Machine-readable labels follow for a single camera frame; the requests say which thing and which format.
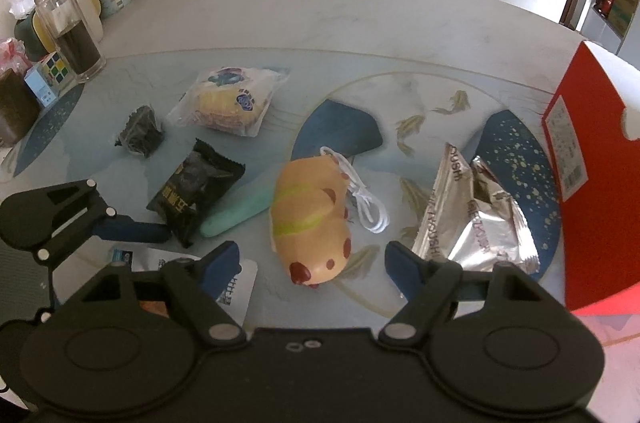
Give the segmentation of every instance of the bundled white cord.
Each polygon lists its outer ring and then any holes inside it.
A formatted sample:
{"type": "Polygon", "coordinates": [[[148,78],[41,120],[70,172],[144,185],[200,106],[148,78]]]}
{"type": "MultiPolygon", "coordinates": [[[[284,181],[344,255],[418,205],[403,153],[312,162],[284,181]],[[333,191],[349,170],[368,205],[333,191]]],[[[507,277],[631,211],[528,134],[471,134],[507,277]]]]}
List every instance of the bundled white cord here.
{"type": "Polygon", "coordinates": [[[376,196],[367,190],[356,170],[351,166],[350,162],[342,155],[331,150],[329,147],[322,147],[320,153],[324,156],[333,156],[338,160],[340,170],[349,177],[349,192],[356,198],[358,207],[358,216],[360,223],[372,233],[382,233],[389,225],[389,215],[386,213],[385,205],[382,204],[376,196]],[[372,207],[377,210],[377,220],[374,213],[371,212],[372,207]]]}

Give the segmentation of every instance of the silver foil wrapper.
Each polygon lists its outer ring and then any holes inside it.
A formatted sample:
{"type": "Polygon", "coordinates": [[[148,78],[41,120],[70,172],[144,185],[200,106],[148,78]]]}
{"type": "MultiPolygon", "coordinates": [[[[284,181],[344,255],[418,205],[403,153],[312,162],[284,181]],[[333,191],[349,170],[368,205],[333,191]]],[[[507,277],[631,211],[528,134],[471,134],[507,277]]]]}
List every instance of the silver foil wrapper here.
{"type": "Polygon", "coordinates": [[[504,261],[528,274],[540,269],[516,200],[482,159],[468,164],[448,143],[412,251],[425,260],[453,260],[470,271],[491,271],[504,261]]]}

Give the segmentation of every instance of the glass tumbler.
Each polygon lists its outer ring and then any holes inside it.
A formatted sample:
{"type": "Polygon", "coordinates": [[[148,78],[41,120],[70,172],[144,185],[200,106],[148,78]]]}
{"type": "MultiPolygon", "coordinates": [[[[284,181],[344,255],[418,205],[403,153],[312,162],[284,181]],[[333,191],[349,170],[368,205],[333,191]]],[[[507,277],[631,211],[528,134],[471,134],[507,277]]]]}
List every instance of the glass tumbler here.
{"type": "Polygon", "coordinates": [[[107,63],[100,53],[76,0],[34,0],[36,13],[49,31],[58,53],[78,75],[88,82],[107,63]]]}

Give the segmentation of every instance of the small black wrapped candy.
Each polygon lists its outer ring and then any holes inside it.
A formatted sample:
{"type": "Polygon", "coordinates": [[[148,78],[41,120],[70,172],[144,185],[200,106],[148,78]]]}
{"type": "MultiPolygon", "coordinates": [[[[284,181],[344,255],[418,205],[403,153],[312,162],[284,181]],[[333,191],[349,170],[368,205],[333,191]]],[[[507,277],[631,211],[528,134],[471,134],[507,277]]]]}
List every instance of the small black wrapped candy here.
{"type": "Polygon", "coordinates": [[[158,212],[183,247],[213,204],[244,175],[244,165],[218,154],[199,139],[187,158],[146,206],[158,212]]]}
{"type": "Polygon", "coordinates": [[[127,121],[124,130],[118,134],[116,146],[124,145],[133,154],[148,158],[160,146],[164,134],[160,120],[148,105],[139,107],[127,121]]]}

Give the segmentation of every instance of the orange plush toy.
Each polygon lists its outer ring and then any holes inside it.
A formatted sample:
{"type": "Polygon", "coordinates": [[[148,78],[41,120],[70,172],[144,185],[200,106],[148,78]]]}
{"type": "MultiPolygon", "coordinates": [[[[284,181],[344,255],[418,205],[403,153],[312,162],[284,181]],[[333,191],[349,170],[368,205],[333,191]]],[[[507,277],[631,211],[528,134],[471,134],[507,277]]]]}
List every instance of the orange plush toy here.
{"type": "Polygon", "coordinates": [[[333,155],[292,161],[282,170],[271,205],[271,235],[294,284],[327,282],[347,264],[349,184],[333,155]]]}

